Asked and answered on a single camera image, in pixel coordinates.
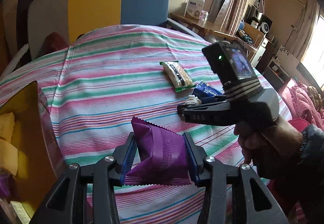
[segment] person's hand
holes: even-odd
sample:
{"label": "person's hand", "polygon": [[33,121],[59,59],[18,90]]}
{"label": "person's hand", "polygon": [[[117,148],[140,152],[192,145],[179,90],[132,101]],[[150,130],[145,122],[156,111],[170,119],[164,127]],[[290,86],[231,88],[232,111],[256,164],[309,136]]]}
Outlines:
{"label": "person's hand", "polygon": [[247,123],[240,122],[235,126],[234,134],[239,135],[244,162],[252,160],[258,175],[268,179],[283,175],[293,166],[293,157],[303,139],[302,133],[281,116],[275,126],[260,133],[253,132]]}

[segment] pink blanket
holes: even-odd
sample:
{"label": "pink blanket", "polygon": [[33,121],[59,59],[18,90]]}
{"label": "pink blanket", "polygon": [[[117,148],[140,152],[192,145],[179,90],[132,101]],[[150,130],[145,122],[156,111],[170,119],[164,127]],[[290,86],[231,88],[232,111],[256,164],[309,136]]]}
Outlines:
{"label": "pink blanket", "polygon": [[288,106],[293,119],[301,118],[323,129],[323,117],[316,111],[307,94],[307,86],[290,79],[280,90],[279,95]]}

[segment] purple wrapper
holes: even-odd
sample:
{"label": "purple wrapper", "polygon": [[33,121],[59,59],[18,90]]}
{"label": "purple wrapper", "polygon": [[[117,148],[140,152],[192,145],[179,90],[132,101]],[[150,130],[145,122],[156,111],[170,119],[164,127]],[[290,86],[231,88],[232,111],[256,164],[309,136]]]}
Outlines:
{"label": "purple wrapper", "polygon": [[132,127],[141,162],[126,174],[125,185],[189,185],[183,136],[136,117]]}
{"label": "purple wrapper", "polygon": [[9,190],[9,174],[0,175],[0,198],[11,196]]}

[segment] cardboard box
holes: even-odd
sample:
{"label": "cardboard box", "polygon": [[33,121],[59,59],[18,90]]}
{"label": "cardboard box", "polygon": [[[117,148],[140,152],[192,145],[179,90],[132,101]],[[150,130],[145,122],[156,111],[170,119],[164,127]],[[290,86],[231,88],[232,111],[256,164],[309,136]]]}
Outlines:
{"label": "cardboard box", "polygon": [[188,0],[184,17],[199,19],[205,0]]}
{"label": "cardboard box", "polygon": [[32,218],[67,165],[55,138],[46,96],[36,81],[0,108],[0,114],[10,112],[15,116],[11,144],[18,149],[18,170],[9,199],[20,202]]}

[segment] striped tablecloth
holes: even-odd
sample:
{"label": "striped tablecloth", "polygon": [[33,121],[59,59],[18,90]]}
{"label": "striped tablecloth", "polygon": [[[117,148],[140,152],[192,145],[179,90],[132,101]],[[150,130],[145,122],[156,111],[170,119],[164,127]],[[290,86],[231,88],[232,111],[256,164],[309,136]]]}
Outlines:
{"label": "striped tablecloth", "polygon": [[[92,164],[125,142],[137,116],[194,142],[223,163],[243,161],[234,126],[185,123],[177,114],[191,89],[175,93],[160,61],[179,60],[192,80],[222,91],[201,49],[205,41],[172,30],[119,25],[94,30],[68,48],[21,67],[1,83],[0,104],[33,80],[45,93],[56,139],[67,164]],[[264,87],[270,84],[257,73]],[[280,99],[280,113],[291,114]],[[138,154],[134,164],[139,163]],[[121,223],[196,223],[204,189],[187,186],[116,188]],[[92,203],[92,186],[88,187]]]}

